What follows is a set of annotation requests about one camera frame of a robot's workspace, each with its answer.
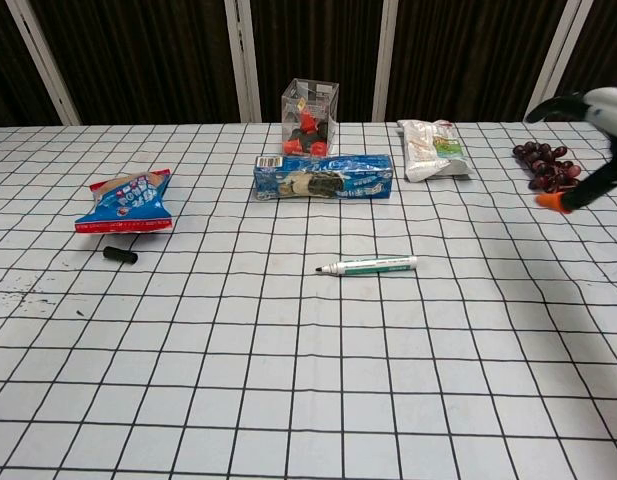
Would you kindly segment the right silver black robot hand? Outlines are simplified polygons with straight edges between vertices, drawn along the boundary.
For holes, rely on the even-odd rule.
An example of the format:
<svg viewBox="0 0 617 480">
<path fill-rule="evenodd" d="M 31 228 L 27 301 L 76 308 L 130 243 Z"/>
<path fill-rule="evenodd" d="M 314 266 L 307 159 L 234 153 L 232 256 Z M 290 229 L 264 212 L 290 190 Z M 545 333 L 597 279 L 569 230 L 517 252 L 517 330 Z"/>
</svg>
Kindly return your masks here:
<svg viewBox="0 0 617 480">
<path fill-rule="evenodd" d="M 559 193 L 542 193 L 536 203 L 563 214 L 579 210 L 617 187 L 617 87 L 603 87 L 586 93 L 556 96 L 543 101 L 525 116 L 536 123 L 551 116 L 586 121 L 607 135 L 611 159 L 576 187 Z"/>
</svg>

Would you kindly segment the white green marker body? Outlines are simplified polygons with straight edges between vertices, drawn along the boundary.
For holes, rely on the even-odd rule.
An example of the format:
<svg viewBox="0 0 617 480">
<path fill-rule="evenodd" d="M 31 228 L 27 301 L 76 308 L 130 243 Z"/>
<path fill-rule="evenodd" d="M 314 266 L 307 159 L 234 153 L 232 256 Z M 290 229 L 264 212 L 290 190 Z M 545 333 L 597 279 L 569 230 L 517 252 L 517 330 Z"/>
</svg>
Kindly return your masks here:
<svg viewBox="0 0 617 480">
<path fill-rule="evenodd" d="M 373 258 L 338 261 L 315 269 L 316 273 L 332 276 L 368 275 L 375 273 L 411 271 L 417 267 L 416 256 Z"/>
</svg>

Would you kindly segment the black marker cap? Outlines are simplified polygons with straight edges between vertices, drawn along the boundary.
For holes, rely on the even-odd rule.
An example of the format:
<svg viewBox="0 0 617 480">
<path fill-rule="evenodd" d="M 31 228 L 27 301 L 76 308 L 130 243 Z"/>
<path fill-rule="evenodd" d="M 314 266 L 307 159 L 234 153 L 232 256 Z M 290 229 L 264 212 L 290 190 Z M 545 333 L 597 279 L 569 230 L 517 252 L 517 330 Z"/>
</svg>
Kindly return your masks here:
<svg viewBox="0 0 617 480">
<path fill-rule="evenodd" d="M 108 260 L 134 265 L 138 261 L 138 255 L 131 250 L 124 250 L 112 246 L 103 249 L 103 256 Z"/>
</svg>

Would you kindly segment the purple grape bunch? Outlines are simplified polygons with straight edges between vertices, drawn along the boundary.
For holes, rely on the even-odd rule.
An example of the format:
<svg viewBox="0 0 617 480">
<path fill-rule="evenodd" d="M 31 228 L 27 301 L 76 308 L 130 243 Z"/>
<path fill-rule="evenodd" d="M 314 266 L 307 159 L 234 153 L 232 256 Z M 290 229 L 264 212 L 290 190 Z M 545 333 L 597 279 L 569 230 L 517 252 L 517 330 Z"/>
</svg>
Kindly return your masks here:
<svg viewBox="0 0 617 480">
<path fill-rule="evenodd" d="M 528 141 L 512 149 L 514 158 L 531 174 L 529 188 L 544 193 L 559 193 L 580 183 L 581 167 L 567 159 L 566 146 Z"/>
</svg>

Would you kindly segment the white snack packet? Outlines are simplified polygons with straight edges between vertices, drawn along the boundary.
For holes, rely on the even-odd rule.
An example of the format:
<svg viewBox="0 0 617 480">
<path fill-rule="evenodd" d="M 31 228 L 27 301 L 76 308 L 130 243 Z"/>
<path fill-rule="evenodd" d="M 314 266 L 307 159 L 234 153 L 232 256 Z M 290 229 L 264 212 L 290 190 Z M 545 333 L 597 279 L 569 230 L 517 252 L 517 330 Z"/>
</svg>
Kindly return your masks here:
<svg viewBox="0 0 617 480">
<path fill-rule="evenodd" d="M 405 178 L 417 183 L 436 177 L 467 176 L 472 169 L 455 125 L 446 120 L 399 120 Z"/>
</svg>

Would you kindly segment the blue cookie box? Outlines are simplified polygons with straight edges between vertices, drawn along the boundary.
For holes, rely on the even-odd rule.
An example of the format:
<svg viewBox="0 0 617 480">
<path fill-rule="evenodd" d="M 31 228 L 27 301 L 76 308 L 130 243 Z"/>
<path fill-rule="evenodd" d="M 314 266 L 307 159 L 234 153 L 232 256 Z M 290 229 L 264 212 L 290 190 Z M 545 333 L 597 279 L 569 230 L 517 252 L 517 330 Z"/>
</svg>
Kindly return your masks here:
<svg viewBox="0 0 617 480">
<path fill-rule="evenodd" d="M 392 192 L 393 164 L 387 155 L 267 155 L 255 160 L 253 176 L 259 200 L 384 199 Z"/>
</svg>

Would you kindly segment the clear plastic box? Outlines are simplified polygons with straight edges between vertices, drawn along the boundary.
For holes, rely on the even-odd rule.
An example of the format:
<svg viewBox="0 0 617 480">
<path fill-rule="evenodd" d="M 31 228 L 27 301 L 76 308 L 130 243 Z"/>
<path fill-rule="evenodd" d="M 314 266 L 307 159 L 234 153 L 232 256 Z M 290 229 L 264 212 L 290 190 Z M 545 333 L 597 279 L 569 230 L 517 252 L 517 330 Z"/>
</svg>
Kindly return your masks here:
<svg viewBox="0 0 617 480">
<path fill-rule="evenodd" d="M 281 128 L 290 113 L 305 110 L 318 116 L 332 117 L 337 122 L 338 99 L 338 83 L 293 79 L 281 97 Z"/>
</svg>

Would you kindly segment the red black toy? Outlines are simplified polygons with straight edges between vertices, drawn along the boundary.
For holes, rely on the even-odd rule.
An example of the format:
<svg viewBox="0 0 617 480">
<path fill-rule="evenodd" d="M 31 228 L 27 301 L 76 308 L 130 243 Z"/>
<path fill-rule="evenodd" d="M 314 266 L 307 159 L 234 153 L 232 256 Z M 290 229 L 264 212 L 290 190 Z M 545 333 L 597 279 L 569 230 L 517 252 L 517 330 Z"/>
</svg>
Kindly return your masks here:
<svg viewBox="0 0 617 480">
<path fill-rule="evenodd" d="M 325 157 L 331 154 L 338 123 L 307 110 L 290 113 L 282 123 L 281 151 L 287 156 Z"/>
</svg>

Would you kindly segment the white checkered tablecloth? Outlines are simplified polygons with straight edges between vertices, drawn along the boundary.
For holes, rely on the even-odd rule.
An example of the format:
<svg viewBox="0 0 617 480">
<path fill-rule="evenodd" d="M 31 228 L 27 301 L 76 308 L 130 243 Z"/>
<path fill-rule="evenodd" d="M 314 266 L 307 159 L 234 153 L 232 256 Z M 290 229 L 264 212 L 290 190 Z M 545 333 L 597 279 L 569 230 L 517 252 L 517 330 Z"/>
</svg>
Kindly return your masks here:
<svg viewBox="0 0 617 480">
<path fill-rule="evenodd" d="M 0 128 L 0 480 L 617 480 L 617 190 L 547 211 L 511 155 L 606 141 L 459 137 L 468 179 L 274 202 L 276 125 Z M 90 185 L 164 169 L 171 228 L 75 232 Z"/>
</svg>

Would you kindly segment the blue red snack bag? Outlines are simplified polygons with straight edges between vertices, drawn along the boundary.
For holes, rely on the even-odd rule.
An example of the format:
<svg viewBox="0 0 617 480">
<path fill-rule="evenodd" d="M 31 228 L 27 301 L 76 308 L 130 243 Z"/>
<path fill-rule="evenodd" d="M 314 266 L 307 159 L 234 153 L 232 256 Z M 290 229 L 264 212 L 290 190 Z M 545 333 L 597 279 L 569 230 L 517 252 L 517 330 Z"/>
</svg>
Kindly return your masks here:
<svg viewBox="0 0 617 480">
<path fill-rule="evenodd" d="M 75 232 L 144 233 L 171 228 L 172 215 L 163 202 L 171 176 L 171 171 L 164 169 L 90 185 L 94 207 L 74 222 Z"/>
</svg>

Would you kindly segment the white frame post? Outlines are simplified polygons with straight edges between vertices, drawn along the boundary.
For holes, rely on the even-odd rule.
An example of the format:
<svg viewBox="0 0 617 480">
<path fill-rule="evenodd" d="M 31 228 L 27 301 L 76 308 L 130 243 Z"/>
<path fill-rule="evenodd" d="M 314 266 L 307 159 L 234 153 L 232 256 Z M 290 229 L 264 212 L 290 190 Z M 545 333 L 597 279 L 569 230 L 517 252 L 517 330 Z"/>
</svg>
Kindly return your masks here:
<svg viewBox="0 0 617 480">
<path fill-rule="evenodd" d="M 231 60 L 242 123 L 262 121 L 250 0 L 224 0 Z"/>
<path fill-rule="evenodd" d="M 55 111 L 64 126 L 81 125 L 80 115 L 29 0 L 5 0 Z"/>
<path fill-rule="evenodd" d="M 373 122 L 385 121 L 398 9 L 399 0 L 383 0 L 372 104 Z"/>
<path fill-rule="evenodd" d="M 595 0 L 567 0 L 525 114 L 555 96 Z"/>
</svg>

